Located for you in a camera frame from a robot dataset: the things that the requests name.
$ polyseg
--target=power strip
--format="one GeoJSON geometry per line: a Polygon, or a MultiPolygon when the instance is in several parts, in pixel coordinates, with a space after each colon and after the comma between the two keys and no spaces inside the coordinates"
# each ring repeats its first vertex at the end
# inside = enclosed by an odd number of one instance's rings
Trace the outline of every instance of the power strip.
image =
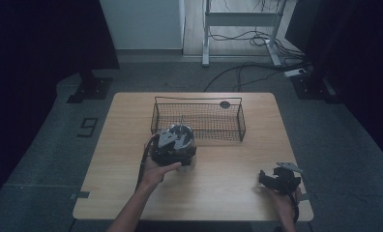
{"type": "Polygon", "coordinates": [[[305,74],[306,74],[306,71],[303,69],[284,72],[284,76],[287,78],[297,76],[297,75],[305,75],[305,74]]]}

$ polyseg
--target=wall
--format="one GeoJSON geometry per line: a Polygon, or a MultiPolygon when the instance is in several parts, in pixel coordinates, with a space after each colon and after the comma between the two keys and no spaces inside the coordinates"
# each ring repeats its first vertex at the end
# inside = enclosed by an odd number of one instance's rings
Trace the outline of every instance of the wall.
{"type": "Polygon", "coordinates": [[[182,49],[184,0],[101,0],[116,49],[182,49]]]}

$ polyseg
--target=person's right hand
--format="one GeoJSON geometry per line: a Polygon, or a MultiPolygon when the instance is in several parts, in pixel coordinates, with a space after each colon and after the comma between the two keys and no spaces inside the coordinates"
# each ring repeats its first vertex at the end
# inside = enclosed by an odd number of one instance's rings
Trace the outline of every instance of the person's right hand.
{"type": "MultiPolygon", "coordinates": [[[[281,195],[278,192],[274,191],[271,188],[265,188],[273,200],[274,209],[279,215],[280,222],[282,224],[283,231],[295,231],[294,226],[294,217],[295,211],[291,202],[291,199],[288,195],[281,195]]],[[[299,202],[301,198],[301,190],[297,188],[295,192],[292,193],[294,199],[299,202]]]]}

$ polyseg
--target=wooden table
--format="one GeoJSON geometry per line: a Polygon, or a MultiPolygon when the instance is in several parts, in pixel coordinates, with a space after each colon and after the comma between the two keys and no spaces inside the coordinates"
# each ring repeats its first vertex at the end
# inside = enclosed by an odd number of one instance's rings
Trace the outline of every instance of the wooden table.
{"type": "MultiPolygon", "coordinates": [[[[109,109],[95,154],[78,198],[74,217],[113,219],[136,185],[144,143],[150,137],[155,96],[176,98],[242,98],[246,135],[242,142],[196,140],[193,171],[170,172],[150,197],[142,219],[277,220],[271,200],[257,183],[260,169],[273,174],[276,162],[296,160],[269,93],[118,93],[109,109]]],[[[302,201],[300,221],[313,212],[302,201]]]]}

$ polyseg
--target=wire basket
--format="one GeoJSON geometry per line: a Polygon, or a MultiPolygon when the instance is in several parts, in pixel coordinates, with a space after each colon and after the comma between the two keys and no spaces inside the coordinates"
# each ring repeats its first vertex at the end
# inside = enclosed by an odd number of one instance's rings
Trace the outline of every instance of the wire basket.
{"type": "Polygon", "coordinates": [[[155,97],[151,132],[179,124],[191,127],[195,138],[243,141],[246,125],[242,99],[155,97]]]}

